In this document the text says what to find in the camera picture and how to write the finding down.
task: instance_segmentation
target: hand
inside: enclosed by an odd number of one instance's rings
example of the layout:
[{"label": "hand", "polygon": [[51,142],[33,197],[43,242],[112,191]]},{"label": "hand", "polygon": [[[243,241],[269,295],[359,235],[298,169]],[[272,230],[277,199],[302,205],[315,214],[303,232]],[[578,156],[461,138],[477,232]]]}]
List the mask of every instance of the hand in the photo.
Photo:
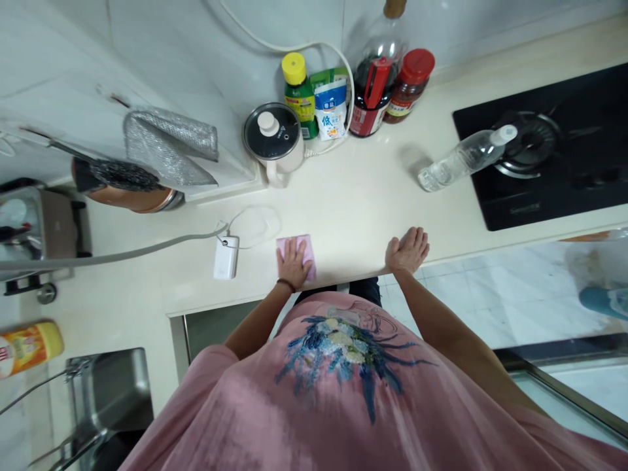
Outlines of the hand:
[{"label": "hand", "polygon": [[393,274],[407,271],[414,275],[429,252],[427,233],[423,228],[413,227],[406,232],[401,242],[396,237],[392,238],[386,250],[386,266]]},{"label": "hand", "polygon": [[299,291],[305,283],[305,277],[312,267],[312,260],[303,265],[305,253],[305,241],[301,241],[299,249],[296,249],[296,237],[286,240],[285,256],[281,256],[281,250],[277,249],[277,265],[279,266],[279,278],[290,281],[294,289]]}]

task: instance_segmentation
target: white countertop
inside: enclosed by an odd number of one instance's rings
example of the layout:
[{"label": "white countertop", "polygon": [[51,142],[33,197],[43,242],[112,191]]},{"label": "white countertop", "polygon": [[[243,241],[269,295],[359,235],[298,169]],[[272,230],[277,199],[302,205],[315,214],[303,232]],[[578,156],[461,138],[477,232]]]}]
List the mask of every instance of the white countertop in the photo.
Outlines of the white countertop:
[{"label": "white countertop", "polygon": [[[285,190],[188,204],[157,215],[90,202],[94,254],[211,232],[219,220],[229,221],[251,205],[265,205],[281,219],[277,237],[311,234],[318,270],[312,286],[323,286],[383,273],[388,241],[411,225],[430,234],[429,264],[628,226],[628,205],[622,205],[489,232],[470,178],[430,194],[410,171],[424,156],[438,159],[456,145],[453,111],[627,61],[628,17],[620,16],[447,69],[432,78],[406,121],[384,124],[368,139],[350,137],[338,150],[309,159]],[[260,228],[254,214],[238,220],[232,230],[244,246]],[[274,239],[240,251],[237,274],[230,281],[213,279],[215,239],[54,273],[60,293],[42,307],[42,315],[59,324],[66,348],[50,363],[50,371],[62,370],[70,357],[143,347],[153,406],[160,411],[179,381],[176,365],[181,358],[175,358],[172,333],[172,325],[181,325],[176,316],[264,297],[277,276]],[[53,383],[51,394],[55,404],[67,401],[62,382]],[[69,433],[64,407],[54,409],[57,443]]]}]

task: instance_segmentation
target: jeans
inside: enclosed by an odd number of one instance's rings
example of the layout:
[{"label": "jeans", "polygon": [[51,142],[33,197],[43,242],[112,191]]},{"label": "jeans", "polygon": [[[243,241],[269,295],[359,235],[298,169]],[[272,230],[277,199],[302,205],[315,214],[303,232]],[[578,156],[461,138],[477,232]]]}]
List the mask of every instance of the jeans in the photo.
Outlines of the jeans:
[{"label": "jeans", "polygon": [[[338,286],[330,286],[324,288],[317,288],[313,290],[303,291],[299,294],[299,297],[296,300],[294,305],[299,304],[304,299],[310,297],[312,294],[325,292],[325,291],[338,291]],[[353,294],[354,296],[359,296],[360,298],[364,298],[367,301],[371,301],[371,303],[378,305],[381,307],[381,295],[379,294],[379,285],[377,284],[377,277],[367,278],[358,281],[351,281],[349,283],[349,294]]]}]

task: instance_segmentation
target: black glass cooktop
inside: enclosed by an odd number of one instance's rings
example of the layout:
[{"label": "black glass cooktop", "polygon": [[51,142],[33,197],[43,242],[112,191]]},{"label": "black glass cooktop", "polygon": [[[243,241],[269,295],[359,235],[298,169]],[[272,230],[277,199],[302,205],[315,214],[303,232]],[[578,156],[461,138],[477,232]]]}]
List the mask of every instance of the black glass cooktop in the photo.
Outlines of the black glass cooktop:
[{"label": "black glass cooktop", "polygon": [[460,139],[517,127],[472,176],[490,231],[628,203],[628,63],[453,113]]}]

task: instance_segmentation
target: red cap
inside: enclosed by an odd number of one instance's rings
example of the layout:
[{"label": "red cap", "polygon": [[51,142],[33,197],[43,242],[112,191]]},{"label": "red cap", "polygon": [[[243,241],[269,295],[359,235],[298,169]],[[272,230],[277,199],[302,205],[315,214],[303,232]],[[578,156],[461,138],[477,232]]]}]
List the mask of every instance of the red cap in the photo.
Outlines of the red cap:
[{"label": "red cap", "polygon": [[413,49],[404,56],[399,80],[409,85],[418,85],[429,79],[436,60],[427,49]]}]

